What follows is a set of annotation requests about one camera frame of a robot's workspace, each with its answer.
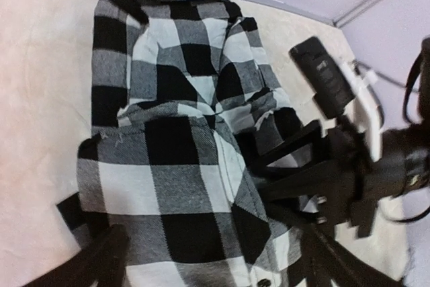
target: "plaid shirt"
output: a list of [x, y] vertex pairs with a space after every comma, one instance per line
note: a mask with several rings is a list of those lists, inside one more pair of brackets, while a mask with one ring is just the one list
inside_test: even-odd
[[229, 0], [99, 0], [92, 61], [76, 237], [123, 224], [126, 286], [300, 283], [300, 233], [247, 170], [300, 128], [255, 20]]

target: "fabric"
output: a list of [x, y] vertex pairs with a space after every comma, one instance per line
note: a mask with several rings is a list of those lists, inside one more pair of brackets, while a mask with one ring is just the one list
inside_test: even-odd
[[100, 0], [92, 69], [79, 241], [123, 224], [126, 286], [299, 284], [300, 233], [247, 170], [300, 128], [255, 20], [229, 0]]

